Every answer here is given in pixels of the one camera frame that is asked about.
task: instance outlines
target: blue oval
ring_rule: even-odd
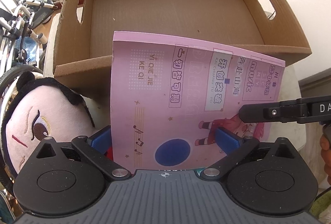
[[[155,160],[163,166],[181,164],[190,155],[191,147],[187,141],[173,139],[163,143],[155,152]]]

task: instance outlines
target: metal screw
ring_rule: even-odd
[[[215,169],[215,168],[207,168],[207,169],[204,169],[204,174],[206,176],[218,176],[219,170]]]
[[[129,171],[126,169],[118,168],[112,171],[112,175],[116,177],[123,177],[128,175]]]

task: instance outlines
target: bicycle wheel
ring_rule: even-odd
[[[27,64],[19,64],[15,65],[11,69],[9,69],[7,72],[5,72],[2,77],[0,77],[0,96],[3,95],[4,91],[7,87],[10,86],[10,84],[23,72],[30,71],[30,72],[38,72],[42,73],[40,69],[37,67],[27,65]],[[2,146],[1,146],[1,154],[0,154],[0,182],[4,186],[4,188],[12,195],[14,196],[13,192],[13,182],[11,181],[10,177],[5,171],[6,164],[3,159],[2,154]]]

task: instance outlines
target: crosshair symbol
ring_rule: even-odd
[[[163,177],[167,177],[167,176],[170,176],[171,174],[169,174],[167,172],[164,172],[164,173],[161,173],[160,175],[163,176]]]

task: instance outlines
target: book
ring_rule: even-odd
[[[114,161],[129,169],[208,167],[226,154],[222,126],[266,141],[270,123],[244,123],[244,104],[276,102],[285,62],[233,46],[116,31],[110,86]]]

